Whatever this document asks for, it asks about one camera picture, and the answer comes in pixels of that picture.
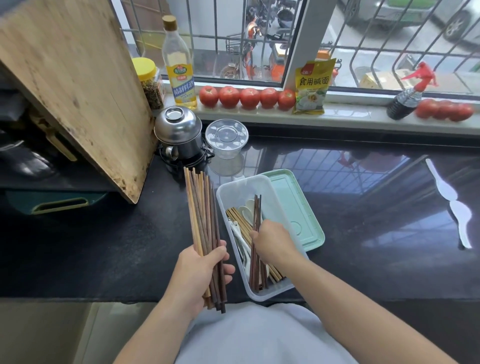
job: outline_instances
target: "window sill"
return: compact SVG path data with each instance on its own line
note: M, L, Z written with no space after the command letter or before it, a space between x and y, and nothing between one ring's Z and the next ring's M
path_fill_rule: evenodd
M277 107L245 110L240 103L234 109L225 109L220 102L213 109L198 101L194 110L201 120L234 119L240 122L257 122L283 125L305 125L350 129L388 130L417 133L439 133L456 135L480 135L480 114L462 122L422 120L411 114L400 121L387 117L384 106L364 106L327 103L324 115L293 115L292 111L281 111ZM172 94L167 94L166 106L174 106Z

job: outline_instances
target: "spice jar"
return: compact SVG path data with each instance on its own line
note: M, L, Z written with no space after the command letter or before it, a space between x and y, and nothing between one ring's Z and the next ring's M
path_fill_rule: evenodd
M165 100L165 88L163 87L160 70L149 58L132 58L138 79L142 83L148 105L152 111L163 108Z

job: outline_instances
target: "glass pane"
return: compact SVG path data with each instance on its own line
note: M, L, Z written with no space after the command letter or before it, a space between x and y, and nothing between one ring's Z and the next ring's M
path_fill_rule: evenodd
M120 0L113 3L122 28L127 29L124 33L130 48L136 43L138 53L153 59L163 74L161 14L172 14L192 52L195 77L261 85L282 82L303 1L135 0L135 12L129 0L121 0L121 6L115 6Z
M424 61L438 86L480 96L479 0L339 0L323 43L341 59L334 86L401 90Z

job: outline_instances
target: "red spray nozzle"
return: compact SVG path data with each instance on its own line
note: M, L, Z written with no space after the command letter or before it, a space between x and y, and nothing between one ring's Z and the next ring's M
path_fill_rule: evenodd
M437 79L435 77L435 72L432 71L429 65L425 62L420 62L417 70L411 75L405 76L402 80L407 80L409 78L421 78L422 80L417 83L414 87L415 91L423 92L430 84L430 81L433 81L434 86L438 86Z

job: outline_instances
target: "forearm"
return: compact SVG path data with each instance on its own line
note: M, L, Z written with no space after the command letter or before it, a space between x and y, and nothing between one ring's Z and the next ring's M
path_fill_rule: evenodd
M405 322L303 257L282 272L327 332L360 363L455 363Z
M123 347L114 364L172 364L190 320L162 299Z

